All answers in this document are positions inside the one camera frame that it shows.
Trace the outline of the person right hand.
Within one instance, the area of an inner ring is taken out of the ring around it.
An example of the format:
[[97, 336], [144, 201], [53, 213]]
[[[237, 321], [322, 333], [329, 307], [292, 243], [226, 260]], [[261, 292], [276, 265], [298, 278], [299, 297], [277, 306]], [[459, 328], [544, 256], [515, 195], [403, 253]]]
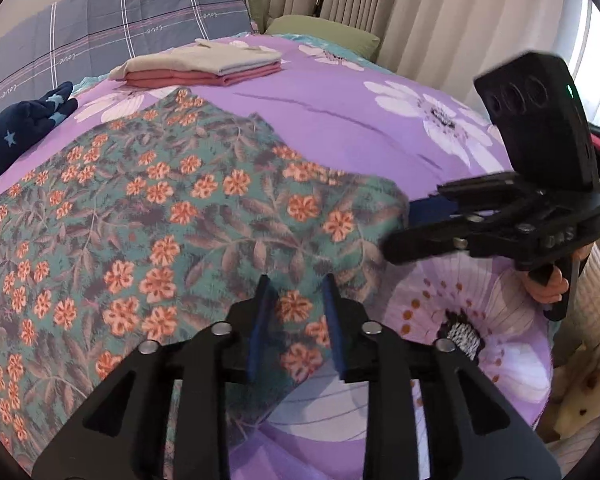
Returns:
[[[573, 253], [571, 259], [575, 268], [580, 268], [580, 264], [592, 252], [593, 246], [594, 244], [588, 244]], [[527, 272], [519, 272], [518, 276], [524, 285], [524, 289], [539, 304], [556, 304], [566, 292], [569, 292], [570, 281], [562, 275], [562, 271], [556, 266], [554, 266], [546, 285], [532, 280]]]

